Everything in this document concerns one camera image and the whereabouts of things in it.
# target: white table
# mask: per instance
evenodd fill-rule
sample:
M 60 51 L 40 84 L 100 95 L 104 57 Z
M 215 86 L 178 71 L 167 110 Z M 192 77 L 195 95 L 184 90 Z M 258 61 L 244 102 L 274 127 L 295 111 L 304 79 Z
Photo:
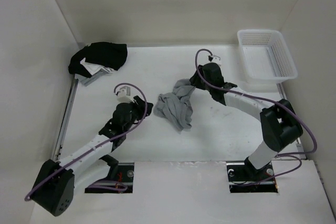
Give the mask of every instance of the white table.
M 125 65 L 111 76 L 103 76 L 91 85 L 78 84 L 62 143 L 65 157 L 88 143 L 111 118 L 116 105 L 113 88 L 120 82 L 137 85 L 148 101 L 156 104 L 160 93 L 171 92 L 175 82 L 195 72 L 194 57 L 200 48 L 208 48 L 222 58 L 225 81 L 247 86 L 236 46 L 174 46 L 128 48 Z M 207 63 L 207 53 L 199 63 Z M 281 95 L 276 85 L 268 92 L 253 93 L 276 101 Z M 132 89 L 132 95 L 138 94 Z M 262 142 L 260 123 L 237 109 L 212 100 L 206 91 L 195 90 L 191 97 L 194 110 L 190 131 L 177 132 L 166 120 L 151 115 L 112 156 L 120 162 L 135 161 L 237 161 L 244 160 Z M 296 142 L 284 152 L 297 151 Z

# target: white plastic basket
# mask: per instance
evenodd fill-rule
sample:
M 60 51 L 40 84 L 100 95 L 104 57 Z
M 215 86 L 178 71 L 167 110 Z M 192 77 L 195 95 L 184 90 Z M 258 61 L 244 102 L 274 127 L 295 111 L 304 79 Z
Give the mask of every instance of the white plastic basket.
M 239 50 L 249 83 L 281 83 L 298 76 L 282 34 L 276 30 L 248 29 L 238 33 Z

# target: white wall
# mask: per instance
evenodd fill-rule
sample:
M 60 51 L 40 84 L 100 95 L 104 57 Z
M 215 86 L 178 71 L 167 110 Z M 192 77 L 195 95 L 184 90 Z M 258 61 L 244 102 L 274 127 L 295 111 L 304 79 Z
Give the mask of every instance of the white wall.
M 78 41 L 231 44 L 284 24 L 296 0 L 57 0 Z
M 313 158 L 335 211 L 336 0 L 298 0 L 282 33 L 299 71 L 285 83 L 286 94 L 318 139 Z M 306 134 L 302 141 L 310 150 Z
M 24 202 L 50 157 L 78 50 L 54 0 L 0 0 L 0 223 L 28 223 Z

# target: folded gray fabric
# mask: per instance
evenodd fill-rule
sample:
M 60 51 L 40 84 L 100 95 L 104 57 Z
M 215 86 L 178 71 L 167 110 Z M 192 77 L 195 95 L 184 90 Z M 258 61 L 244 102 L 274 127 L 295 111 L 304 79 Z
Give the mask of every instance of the folded gray fabric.
M 91 83 L 93 83 L 95 80 L 97 80 L 99 77 L 104 76 L 105 74 L 108 73 L 101 69 L 97 73 L 95 73 L 91 78 L 81 76 L 80 74 L 75 74 L 75 79 L 78 79 L 86 87 Z
M 167 118 L 179 131 L 191 128 L 193 109 L 190 96 L 195 87 L 190 85 L 189 79 L 177 81 L 173 92 L 160 94 L 153 113 L 161 118 Z

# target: purple cable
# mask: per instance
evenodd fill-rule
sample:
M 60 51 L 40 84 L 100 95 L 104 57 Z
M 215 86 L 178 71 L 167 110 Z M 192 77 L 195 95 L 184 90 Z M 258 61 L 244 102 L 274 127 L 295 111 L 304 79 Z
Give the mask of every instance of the purple cable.
M 98 186 L 98 185 L 95 185 L 95 183 L 97 182 L 109 182 L 109 183 L 115 183 L 115 184 L 119 184 L 121 185 L 123 188 L 116 188 L 116 187 L 109 187 L 109 186 Z M 123 183 L 121 182 L 118 182 L 118 181 L 111 181 L 111 180 L 100 180 L 100 181 L 97 181 L 95 183 L 93 183 L 92 185 L 88 186 L 88 188 L 96 188 L 96 189 L 106 189 L 106 190 L 112 190 L 112 191 L 126 191 L 127 190 L 127 186 L 124 185 Z
M 254 96 L 254 95 L 250 95 L 250 94 L 245 94 L 245 93 L 242 93 L 242 92 L 239 92 L 239 91 L 236 91 L 236 90 L 230 90 L 230 89 L 223 89 L 223 88 L 220 88 L 220 87 L 216 87 L 212 84 L 210 84 L 209 82 L 207 82 L 204 77 L 201 75 L 201 72 L 200 70 L 198 69 L 198 63 L 197 63 L 197 59 L 198 59 L 198 54 L 202 51 L 205 51 L 205 52 L 208 52 L 211 56 L 213 55 L 212 52 L 208 49 L 205 49 L 205 48 L 202 48 L 200 50 L 197 51 L 196 53 L 196 56 L 195 56 L 195 67 L 196 67 L 196 71 L 199 75 L 199 77 L 201 78 L 202 81 L 204 81 L 205 84 L 207 84 L 209 87 L 213 88 L 213 89 L 217 89 L 217 90 L 221 90 L 221 91 L 225 91 L 225 92 L 229 92 L 229 93 L 233 93 L 233 94 L 239 94 L 239 95 L 243 95 L 245 97 L 248 97 L 248 98 L 251 98 L 251 99 L 257 99 L 257 100 L 262 100 L 262 101 L 266 101 L 266 102 L 271 102 L 279 107 L 281 107 L 282 109 L 284 109 L 288 114 L 290 114 L 295 120 L 297 120 L 301 125 L 302 127 L 308 132 L 309 136 L 311 137 L 312 141 L 313 141 L 313 149 L 311 151 L 307 151 L 307 152 L 289 152 L 289 153 L 282 153 L 282 154 L 278 154 L 275 158 L 278 158 L 278 157 L 292 157 L 292 158 L 295 158 L 297 160 L 300 161 L 300 164 L 295 167 L 294 169 L 292 170 L 289 170 L 287 172 L 284 172 L 284 173 L 280 173 L 280 174 L 277 174 L 277 175 L 273 175 L 267 179 L 263 179 L 259 182 L 255 182 L 255 183 L 250 183 L 250 184 L 243 184 L 242 186 L 251 186 L 251 185 L 257 185 L 261 182 L 264 182 L 264 181 L 268 181 L 270 179 L 273 179 L 275 177 L 278 177 L 278 176 L 281 176 L 281 175 L 284 175 L 284 174 L 287 174 L 287 173 L 291 173 L 293 172 L 294 170 L 298 169 L 301 167 L 302 165 L 302 161 L 295 157 L 295 156 L 292 156 L 292 155 L 305 155 L 305 154 L 311 154 L 311 153 L 314 153 L 316 150 L 317 150 L 317 141 L 316 141 L 316 138 L 314 136 L 314 134 L 312 133 L 312 131 L 308 128 L 308 126 L 304 123 L 304 121 L 299 118 L 295 113 L 293 113 L 289 108 L 283 106 L 281 103 L 277 102 L 277 101 L 274 101 L 274 100 L 271 100 L 271 99 L 267 99 L 267 98 L 263 98 L 263 97 L 257 97 L 257 96 Z
M 124 133 L 122 133 L 122 134 L 120 134 L 120 135 L 118 135 L 118 136 L 114 136 L 114 137 L 112 137 L 112 138 L 110 138 L 110 139 L 107 139 L 107 140 L 101 142 L 100 144 L 97 144 L 94 148 L 88 150 L 87 152 L 83 153 L 83 154 L 80 155 L 79 157 L 77 157 L 77 158 L 75 158 L 74 160 L 72 160 L 70 163 L 66 164 L 66 165 L 63 166 L 62 168 L 60 168 L 60 169 L 58 169 L 57 171 L 55 171 L 55 172 L 53 172 L 52 174 L 50 174 L 48 177 L 46 177 L 46 178 L 43 179 L 40 183 L 38 183 L 38 184 L 37 184 L 37 185 L 36 185 L 36 186 L 35 186 L 35 187 L 34 187 L 34 188 L 33 188 L 27 195 L 26 195 L 26 197 L 25 197 L 25 201 L 30 201 L 30 200 L 31 200 L 30 197 L 31 197 L 31 195 L 32 195 L 34 192 L 36 192 L 40 187 L 42 187 L 42 186 L 43 186 L 47 181 L 49 181 L 51 178 L 53 178 L 54 176 L 56 176 L 57 174 L 59 174 L 62 170 L 66 169 L 67 167 L 69 167 L 70 165 L 74 164 L 75 162 L 81 160 L 83 157 L 85 157 L 85 156 L 88 155 L 89 153 L 93 152 L 94 149 L 99 148 L 99 147 L 101 147 L 102 145 L 104 145 L 104 144 L 106 144 L 106 143 L 108 143 L 108 142 L 114 141 L 114 140 L 116 140 L 116 139 L 118 139 L 118 138 L 120 138 L 120 137 L 122 137 L 122 136 L 125 136 L 126 134 L 128 134 L 128 133 L 130 133 L 131 131 L 135 130 L 135 129 L 142 123 L 142 121 L 143 121 L 143 120 L 145 119 L 145 117 L 146 117 L 146 114 L 147 114 L 147 107 L 148 107 L 148 105 L 147 105 L 147 99 L 146 99 L 145 94 L 144 94 L 144 93 L 143 93 L 137 86 L 135 86 L 135 85 L 133 85 L 133 84 L 130 84 L 130 83 L 126 83 L 126 82 L 125 82 L 125 83 L 120 83 L 120 84 L 118 84 L 118 85 L 114 88 L 114 93 L 116 92 L 116 89 L 117 89 L 119 86 L 122 86 L 122 85 L 128 85 L 128 86 L 131 86 L 131 87 L 137 89 L 137 90 L 141 93 L 141 95 L 142 95 L 142 97 L 143 97 L 143 100 L 144 100 L 144 102 L 145 102 L 145 109 L 144 109 L 144 114 L 143 114 L 141 120 L 138 122 L 138 124 L 136 124 L 133 128 L 129 129 L 128 131 L 126 131 L 126 132 L 124 132 Z

